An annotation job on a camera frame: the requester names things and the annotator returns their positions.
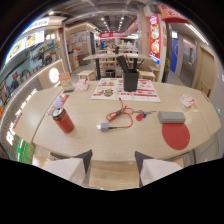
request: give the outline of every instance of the red sign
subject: red sign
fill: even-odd
[[[158,7],[161,11],[161,20],[165,21],[166,23],[189,23],[185,17],[172,8],[160,4]]]
[[[158,15],[149,17],[150,49],[149,56],[157,63],[160,62],[161,32]]]
[[[131,35],[132,33],[136,33],[138,30],[138,21],[137,17],[131,22],[128,28],[125,31],[126,36]]]
[[[113,37],[126,37],[126,35],[125,35],[125,33],[122,33],[122,32],[119,32],[119,33],[110,32],[110,33],[101,33],[100,34],[101,39],[113,38]]]

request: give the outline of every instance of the white table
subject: white table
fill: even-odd
[[[210,102],[201,92],[183,86],[153,83],[161,103],[123,101],[134,110],[156,110],[142,121],[132,115],[133,126],[128,129],[114,129],[108,132],[97,130],[97,125],[107,122],[106,115],[121,108],[116,100],[91,100],[98,82],[90,82],[88,91],[70,93],[64,108],[72,119],[75,129],[65,134],[52,117],[45,116],[34,136],[34,144],[64,156],[93,150],[93,160],[113,162],[133,162],[134,153],[139,151],[155,159],[173,158],[193,150],[206,142],[221,127],[218,115]],[[200,112],[186,108],[179,100],[181,94],[191,93],[195,97]],[[186,126],[190,132],[190,143],[183,150],[172,149],[162,136],[162,124],[158,119],[159,111],[183,112]],[[130,124],[128,116],[121,116],[109,126]]]

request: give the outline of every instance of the chair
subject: chair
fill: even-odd
[[[156,160],[140,152],[135,152],[140,174],[140,186],[145,186],[182,169],[175,162]]]
[[[156,79],[156,76],[153,72],[139,71],[139,79],[143,79],[143,77],[151,78],[153,82]]]
[[[90,80],[90,75],[93,75],[93,80],[96,80],[96,75],[94,70],[84,70],[78,74],[79,79],[81,79],[82,76],[85,78],[88,78]]]
[[[152,65],[149,65],[148,68],[149,68],[149,71],[154,73],[154,75],[156,76],[156,81],[158,81],[160,68],[158,68],[156,66],[152,66]]]
[[[89,150],[88,152],[68,159],[59,159],[48,162],[42,169],[82,186],[88,172],[92,155],[92,150]]]

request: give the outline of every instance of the red round pad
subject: red round pad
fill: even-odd
[[[190,133],[185,124],[163,124],[163,138],[173,149],[185,149],[190,142]]]

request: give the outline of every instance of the fluorescent light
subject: fluorescent light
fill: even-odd
[[[195,34],[197,34],[198,35],[198,37],[204,42],[204,43],[206,43],[207,45],[209,45],[208,44],[208,42],[205,40],[205,38],[192,26],[192,25],[188,25],[187,23],[185,23],[185,25],[188,27],[188,28],[190,28],[192,31],[194,31],[194,33]]]

